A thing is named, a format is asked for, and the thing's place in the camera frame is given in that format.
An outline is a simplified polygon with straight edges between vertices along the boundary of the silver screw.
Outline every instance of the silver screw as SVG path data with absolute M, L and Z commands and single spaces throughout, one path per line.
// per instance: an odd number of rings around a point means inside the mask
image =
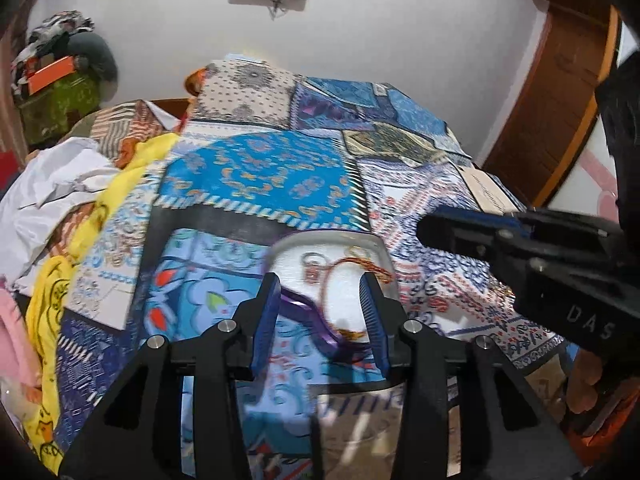
M 164 337 L 161 335 L 153 335 L 146 340 L 146 345 L 154 350 L 160 348 L 164 344 Z
M 498 231 L 498 236 L 500 238 L 504 238 L 505 240 L 511 240 L 513 238 L 513 233 L 508 229 L 500 229 Z
M 233 319 L 223 319 L 218 323 L 220 332 L 233 332 L 238 324 Z
M 420 332 L 420 330 L 422 330 L 422 323 L 415 319 L 410 319 L 404 322 L 403 327 L 407 332 L 411 332 L 412 334 L 415 334 Z
M 494 340 L 487 335 L 479 335 L 478 337 L 476 337 L 476 344 L 482 350 L 488 350 L 489 348 L 491 348 L 491 346 L 494 345 Z
M 543 270 L 545 270 L 546 261 L 543 260 L 542 258 L 532 258 L 529 260 L 529 265 L 533 270 L 536 270 L 537 272 L 542 272 Z

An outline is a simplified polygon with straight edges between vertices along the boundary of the wooden door frame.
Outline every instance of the wooden door frame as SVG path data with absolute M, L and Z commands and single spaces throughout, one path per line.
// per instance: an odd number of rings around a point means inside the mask
M 551 25 L 553 22 L 553 16 L 551 12 L 548 12 L 546 15 L 545 25 L 543 27 L 542 33 L 540 35 L 540 42 L 538 43 L 538 49 L 536 50 L 536 55 L 534 56 L 533 63 L 531 64 L 531 68 L 529 69 L 529 74 L 527 75 L 527 79 L 522 86 L 522 90 L 520 91 L 520 95 L 516 100 L 516 103 L 513 106 L 513 110 L 509 115 L 509 118 L 505 122 L 500 136 L 496 141 L 494 147 L 491 150 L 491 153 L 486 158 L 486 161 L 482 165 L 483 168 L 487 168 L 489 164 L 495 162 L 496 157 L 498 156 L 500 145 L 504 142 L 505 135 L 504 133 L 508 130 L 508 128 L 512 125 L 512 123 L 516 120 L 517 112 L 520 110 L 524 100 L 526 99 L 527 93 L 529 91 L 530 86 L 532 85 L 536 71 L 538 70 L 538 66 L 540 65 L 540 60 L 542 59 L 542 53 L 546 47 L 546 40 L 548 39 L 549 31 L 551 30 Z M 616 11 L 616 9 L 612 6 L 609 12 L 609 28 L 607 30 L 607 43 L 605 44 L 604 55 L 602 57 L 602 63 L 600 65 L 600 72 L 598 73 L 598 83 L 604 81 L 611 67 L 615 63 L 615 54 L 616 47 L 618 45 L 618 40 L 620 36 L 620 17 Z M 589 102 L 587 104 L 586 110 L 582 115 L 582 120 L 580 121 L 580 125 L 576 129 L 574 136 L 571 139 L 567 149 L 565 150 L 562 158 L 558 162 L 555 170 L 549 176 L 542 190 L 536 195 L 535 199 L 531 203 L 533 207 L 540 207 L 548 203 L 551 197 L 558 191 L 560 185 L 564 182 L 564 179 L 567 177 L 571 169 L 573 168 L 575 161 L 577 160 L 582 148 L 584 147 L 586 141 L 589 139 L 591 132 L 593 131 L 593 127 L 595 126 L 596 120 L 598 118 L 598 105 L 596 104 L 595 95 L 591 95 Z

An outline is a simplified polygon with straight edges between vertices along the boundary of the yellow cloth with cartoon print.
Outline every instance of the yellow cloth with cartoon print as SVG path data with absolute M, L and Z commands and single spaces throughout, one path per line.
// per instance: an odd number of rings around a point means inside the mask
M 22 423 L 38 458 L 55 474 L 58 474 L 63 457 L 53 440 L 53 430 L 60 417 L 56 344 L 74 266 L 91 248 L 107 218 L 118 209 L 145 174 L 147 165 L 165 158 L 178 138 L 176 134 L 164 134 L 140 142 L 129 165 L 100 193 L 94 211 L 78 226 L 68 247 L 70 259 L 64 256 L 50 258 L 36 279 L 25 321 L 29 339 L 42 359 L 42 404 L 33 417 Z

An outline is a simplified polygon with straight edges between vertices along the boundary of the orange box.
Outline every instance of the orange box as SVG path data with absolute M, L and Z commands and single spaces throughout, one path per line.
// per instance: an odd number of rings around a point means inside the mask
M 73 57 L 66 56 L 54 61 L 28 79 L 29 95 L 35 94 L 38 90 L 42 90 L 45 86 L 73 72 L 75 72 Z

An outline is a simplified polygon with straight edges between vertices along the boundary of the patchwork bedsheet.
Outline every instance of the patchwork bedsheet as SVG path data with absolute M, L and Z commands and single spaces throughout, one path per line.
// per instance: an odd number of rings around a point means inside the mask
M 439 205 L 479 209 L 458 169 L 470 165 L 446 124 L 389 84 L 211 63 L 181 140 L 106 222 L 71 284 L 68 301 L 89 318 L 130 308 L 124 330 L 65 310 L 58 445 L 68 449 L 142 341 L 197 336 L 231 317 L 255 295 L 268 247 L 297 230 L 379 235 L 410 316 L 454 338 L 490 335 L 526 374 L 548 362 L 561 339 L 517 315 L 486 264 L 415 238 Z M 182 418 L 190 474 L 192 387 L 185 381 Z M 325 476 L 388 478 L 402 394 L 371 357 L 331 362 L 308 327 L 278 316 L 268 370 L 238 384 L 254 478 L 310 477 L 318 457 Z M 360 451 L 346 460 L 345 449 Z

